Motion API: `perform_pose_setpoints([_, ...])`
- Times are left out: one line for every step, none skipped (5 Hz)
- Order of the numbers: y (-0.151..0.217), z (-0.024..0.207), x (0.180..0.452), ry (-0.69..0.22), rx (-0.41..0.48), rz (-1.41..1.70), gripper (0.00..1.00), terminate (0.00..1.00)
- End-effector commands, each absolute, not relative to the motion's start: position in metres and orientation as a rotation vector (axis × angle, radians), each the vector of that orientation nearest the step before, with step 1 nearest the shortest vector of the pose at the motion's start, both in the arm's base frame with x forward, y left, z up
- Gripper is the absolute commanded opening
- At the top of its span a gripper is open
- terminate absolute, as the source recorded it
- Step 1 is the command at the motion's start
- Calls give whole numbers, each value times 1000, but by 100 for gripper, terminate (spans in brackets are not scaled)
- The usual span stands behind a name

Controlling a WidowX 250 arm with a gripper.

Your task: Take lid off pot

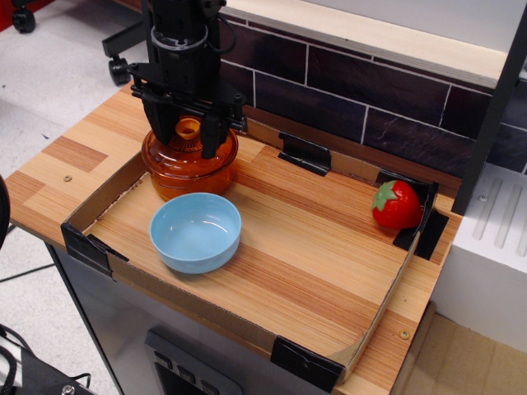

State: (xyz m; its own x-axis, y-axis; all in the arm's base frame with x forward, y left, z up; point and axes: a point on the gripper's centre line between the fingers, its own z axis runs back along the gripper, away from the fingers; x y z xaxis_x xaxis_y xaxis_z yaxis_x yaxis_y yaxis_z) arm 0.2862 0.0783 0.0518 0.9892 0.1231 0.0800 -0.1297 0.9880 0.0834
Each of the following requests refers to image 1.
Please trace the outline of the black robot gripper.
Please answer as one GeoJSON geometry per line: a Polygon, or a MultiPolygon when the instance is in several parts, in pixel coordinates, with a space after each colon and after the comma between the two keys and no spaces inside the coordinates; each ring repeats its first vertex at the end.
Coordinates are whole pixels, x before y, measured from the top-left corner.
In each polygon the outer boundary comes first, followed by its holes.
{"type": "Polygon", "coordinates": [[[226,142],[229,128],[245,127],[246,97],[220,76],[220,52],[207,35],[196,39],[154,36],[161,49],[166,87],[143,79],[140,63],[132,63],[128,73],[133,76],[133,95],[142,100],[151,129],[164,145],[174,137],[181,114],[202,118],[202,158],[212,159],[226,142]]]}

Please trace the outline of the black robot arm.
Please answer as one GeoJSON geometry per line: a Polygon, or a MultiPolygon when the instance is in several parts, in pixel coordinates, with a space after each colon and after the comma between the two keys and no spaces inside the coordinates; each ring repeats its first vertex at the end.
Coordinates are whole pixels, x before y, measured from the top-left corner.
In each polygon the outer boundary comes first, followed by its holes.
{"type": "Polygon", "coordinates": [[[230,130],[245,126],[246,97],[221,75],[223,1],[150,1],[148,63],[132,63],[133,96],[157,140],[169,144],[183,115],[200,120],[202,157],[212,159],[230,130]]]}

